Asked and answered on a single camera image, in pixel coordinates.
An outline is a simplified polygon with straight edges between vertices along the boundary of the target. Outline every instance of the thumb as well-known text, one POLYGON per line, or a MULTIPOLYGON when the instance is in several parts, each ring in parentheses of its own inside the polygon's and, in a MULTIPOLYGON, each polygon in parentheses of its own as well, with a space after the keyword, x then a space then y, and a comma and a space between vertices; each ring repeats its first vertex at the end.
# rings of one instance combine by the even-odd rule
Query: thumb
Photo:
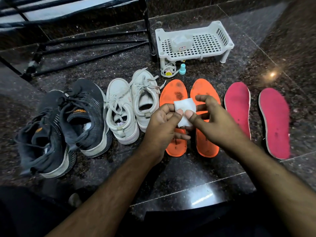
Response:
POLYGON ((171 128, 176 128, 180 120, 182 119, 183 116, 183 110, 179 109, 177 110, 172 117, 168 120, 168 125, 170 125, 171 128))
POLYGON ((191 110, 186 110, 184 116, 202 132, 207 127, 207 123, 191 110))

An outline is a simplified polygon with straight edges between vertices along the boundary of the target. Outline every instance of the shoe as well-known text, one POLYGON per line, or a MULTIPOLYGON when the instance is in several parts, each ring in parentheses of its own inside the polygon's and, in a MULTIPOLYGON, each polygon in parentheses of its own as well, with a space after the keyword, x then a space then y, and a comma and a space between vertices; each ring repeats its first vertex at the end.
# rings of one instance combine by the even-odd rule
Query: shoe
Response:
POLYGON ((76 152, 69 150, 58 123, 59 98, 67 97, 62 91, 48 92, 37 108, 37 116, 15 138, 22 167, 35 170, 44 178, 66 174, 76 161, 76 152))
POLYGON ((151 114, 159 108, 160 89, 165 85, 159 87, 156 82, 158 75, 153 77, 146 69, 135 71, 130 83, 134 112, 142 132, 146 132, 151 114))
POLYGON ((105 94, 95 83, 80 78, 72 93, 61 101, 60 126, 70 150, 93 158, 111 146, 112 133, 103 117, 106 113, 105 94))
MULTIPOLYGON (((214 87, 205 79, 197 79, 190 92, 190 97, 196 105, 204 104, 204 102, 197 101, 195 99, 196 95, 210 95, 214 97, 219 104, 221 104, 214 87)), ((197 112, 198 115, 203 113, 207 113, 207 111, 197 112)), ((219 152, 219 147, 211 143, 199 129, 196 129, 196 147, 201 156, 208 158, 215 157, 219 152)))
MULTIPOLYGON (((173 104, 174 101, 187 99, 188 94, 182 81, 175 79, 169 82, 160 95, 160 106, 165 103, 173 104)), ((175 129, 175 132, 186 134, 184 129, 175 129)), ((181 139, 172 139, 168 145, 166 152, 173 157, 184 155, 187 148, 187 141, 181 139)))
POLYGON ((265 125, 268 152, 277 159, 290 158, 290 108, 285 98, 273 88, 259 94, 259 108, 265 125))
POLYGON ((233 83, 224 96, 226 111, 234 118, 249 139, 251 139, 249 127, 250 100, 250 91, 242 82, 233 83))
POLYGON ((134 143, 139 137, 139 129, 130 84, 121 78, 112 80, 106 91, 106 101, 106 123, 114 136, 123 145, 134 143))

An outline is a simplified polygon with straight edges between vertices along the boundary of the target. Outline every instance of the red insole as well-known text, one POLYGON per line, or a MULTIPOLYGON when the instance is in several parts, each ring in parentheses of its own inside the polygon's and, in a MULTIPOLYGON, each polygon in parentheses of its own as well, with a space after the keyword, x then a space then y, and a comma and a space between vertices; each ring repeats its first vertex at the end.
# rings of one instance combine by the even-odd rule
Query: red insole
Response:
POLYGON ((259 107, 265 124, 265 138, 269 153, 277 159, 290 157, 290 109, 284 97, 273 88, 259 95, 259 107))
POLYGON ((226 91, 224 105, 243 132, 251 139, 249 129, 250 92, 242 82, 235 82, 226 91))

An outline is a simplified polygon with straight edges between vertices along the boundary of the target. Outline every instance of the black metal rack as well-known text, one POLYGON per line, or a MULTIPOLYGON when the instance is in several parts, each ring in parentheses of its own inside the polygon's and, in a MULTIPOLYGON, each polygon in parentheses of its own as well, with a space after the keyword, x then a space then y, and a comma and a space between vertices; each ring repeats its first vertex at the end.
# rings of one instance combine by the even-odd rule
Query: black metal rack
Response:
MULTIPOLYGON (((110 3, 105 3, 102 6, 103 7, 109 7, 109 5, 110 6, 115 6, 118 3, 124 3, 126 1, 129 1, 129 0, 117 0, 117 2, 113 2, 112 1, 110 3)), ((139 6, 140 6, 140 11, 143 13, 144 22, 145 22, 145 26, 146 26, 146 29, 144 29, 144 30, 114 32, 114 33, 110 33, 110 34, 97 35, 97 36, 92 36, 92 37, 74 37, 74 38, 71 38, 71 39, 69 38, 69 39, 64 39, 64 40, 51 40, 51 41, 47 41, 45 43, 40 43, 38 48, 37 48, 37 51, 35 52, 35 54, 33 56, 33 59, 30 61, 29 66, 28 66, 28 68, 26 69, 26 71, 24 73, 21 73, 20 71, 18 71, 16 68, 14 68, 9 62, 7 62, 2 57, 0 57, 0 62, 2 62, 5 66, 10 68, 12 71, 14 71, 17 75, 19 75, 21 78, 23 78, 26 81, 30 81, 35 76, 44 75, 44 74, 48 74, 48 73, 51 73, 51 72, 64 70, 64 69, 69 68, 69 67, 78 66, 78 65, 83 64, 83 63, 87 63, 87 62, 91 62, 91 61, 94 61, 94 60, 98 60, 98 59, 101 59, 101 58, 104 58, 104 57, 107 57, 107 56, 111 56, 111 55, 114 55, 114 54, 117 54, 117 53, 120 53, 120 52, 124 52, 124 51, 130 50, 130 49, 136 48, 136 47, 140 47, 140 46, 143 46, 143 45, 146 45, 146 44, 149 44, 149 47, 150 47, 151 60, 153 62, 157 62, 157 55, 156 55, 155 45, 154 45, 152 32, 151 32, 151 29, 150 29, 150 24, 149 24, 149 19, 148 19, 147 4, 146 4, 145 0, 138 0, 138 1, 139 1, 139 6), (92 41, 92 40, 97 40, 97 39, 107 39, 107 38, 112 38, 112 37, 133 35, 133 34, 139 34, 139 33, 147 33, 148 39, 147 40, 146 39, 141 39, 141 40, 135 40, 134 39, 134 40, 124 40, 124 41, 106 41, 106 42, 89 43, 89 44, 84 44, 84 45, 76 45, 76 46, 72 46, 72 47, 60 48, 60 49, 55 49, 55 50, 46 50, 46 48, 48 46, 54 46, 54 45, 58 45, 58 44, 62 44, 62 43, 79 43, 79 42, 82 42, 82 41, 92 41), (91 58, 88 58, 88 59, 84 59, 84 60, 81 60, 81 61, 72 62, 72 63, 66 64, 66 65, 63 65, 63 66, 51 68, 51 69, 48 69, 48 70, 45 70, 45 71, 37 71, 37 68, 39 67, 41 58, 44 55, 57 53, 57 52, 66 52, 66 51, 71 51, 71 50, 79 50, 81 48, 97 46, 97 45, 120 44, 120 43, 136 43, 136 45, 132 45, 132 46, 129 46, 129 47, 125 47, 123 49, 119 49, 119 50, 113 51, 113 52, 108 52, 108 53, 105 53, 105 54, 94 56, 94 57, 91 57, 91 58)), ((18 13, 20 15, 23 15, 23 12, 15 5, 14 1, 12 1, 12 0, 5 0, 5 2, 7 3, 7 5, 9 7, 14 9, 14 11, 15 11, 14 14, 18 13)), ((54 6, 58 6, 58 5, 62 5, 62 4, 61 4, 61 2, 60 3, 55 3, 54 6)), ((38 24, 39 24, 39 21, 35 21, 34 22, 34 21, 28 21, 26 19, 25 22, 0 24, 0 28, 14 27, 14 26, 29 26, 29 25, 38 25, 38 24)))

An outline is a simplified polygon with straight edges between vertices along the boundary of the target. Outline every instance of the white cotton pad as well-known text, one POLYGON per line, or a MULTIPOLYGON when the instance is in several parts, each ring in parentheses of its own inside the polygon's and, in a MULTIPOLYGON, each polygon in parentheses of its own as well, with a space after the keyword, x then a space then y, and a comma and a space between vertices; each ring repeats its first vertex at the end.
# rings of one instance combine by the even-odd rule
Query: white cotton pad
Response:
MULTIPOLYGON (((183 113, 186 111, 186 110, 191 110, 193 111, 194 113, 197 111, 197 108, 196 108, 196 105, 193 101, 192 98, 188 98, 188 99, 184 99, 184 100, 178 100, 178 101, 174 101, 174 108, 175 110, 183 110, 183 113)), ((178 127, 183 127, 183 126, 193 126, 187 118, 182 117, 182 119, 180 120, 179 124, 178 124, 178 127)))

